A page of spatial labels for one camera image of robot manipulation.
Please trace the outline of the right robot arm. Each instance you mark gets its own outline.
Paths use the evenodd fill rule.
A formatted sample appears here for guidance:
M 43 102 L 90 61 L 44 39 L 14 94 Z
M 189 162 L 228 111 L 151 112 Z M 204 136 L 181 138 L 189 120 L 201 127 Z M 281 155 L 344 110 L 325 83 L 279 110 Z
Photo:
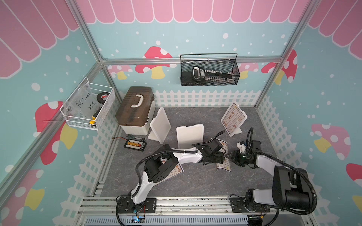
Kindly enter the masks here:
M 249 189 L 243 205 L 249 212 L 271 207 L 297 215 L 311 214 L 317 207 L 317 194 L 305 169 L 296 168 L 261 150 L 261 142 L 253 139 L 250 128 L 245 142 L 229 158 L 237 166 L 260 168 L 273 177 L 270 189 Z

